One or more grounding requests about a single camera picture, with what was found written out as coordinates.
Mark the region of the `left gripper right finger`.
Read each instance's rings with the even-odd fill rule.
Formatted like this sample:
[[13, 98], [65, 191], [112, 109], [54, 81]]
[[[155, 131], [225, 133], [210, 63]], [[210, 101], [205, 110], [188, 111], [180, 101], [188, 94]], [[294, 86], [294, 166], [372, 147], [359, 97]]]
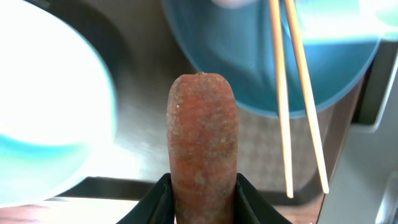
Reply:
[[234, 224], [291, 224], [243, 176], [237, 174], [234, 190]]

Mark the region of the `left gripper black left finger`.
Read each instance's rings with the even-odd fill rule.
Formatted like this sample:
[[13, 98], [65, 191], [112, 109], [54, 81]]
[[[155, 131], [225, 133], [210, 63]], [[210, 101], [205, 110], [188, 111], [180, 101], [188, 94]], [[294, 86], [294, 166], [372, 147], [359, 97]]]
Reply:
[[174, 224], [174, 195], [170, 173], [164, 174], [144, 198], [117, 224]]

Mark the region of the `orange carrot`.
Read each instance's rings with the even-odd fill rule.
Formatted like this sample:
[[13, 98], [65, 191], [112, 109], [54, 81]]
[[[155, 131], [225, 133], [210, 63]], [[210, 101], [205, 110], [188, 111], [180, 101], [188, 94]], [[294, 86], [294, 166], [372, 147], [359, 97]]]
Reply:
[[238, 110], [225, 78], [196, 73], [174, 81], [167, 144], [178, 223], [233, 222], [238, 132]]

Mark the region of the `light blue bowl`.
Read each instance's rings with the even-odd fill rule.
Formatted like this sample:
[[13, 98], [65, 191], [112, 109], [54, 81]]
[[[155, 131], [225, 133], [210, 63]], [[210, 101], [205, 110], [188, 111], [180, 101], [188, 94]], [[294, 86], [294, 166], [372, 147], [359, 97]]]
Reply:
[[98, 51], [46, 10], [2, 1], [1, 206], [76, 186], [115, 132], [115, 89]]

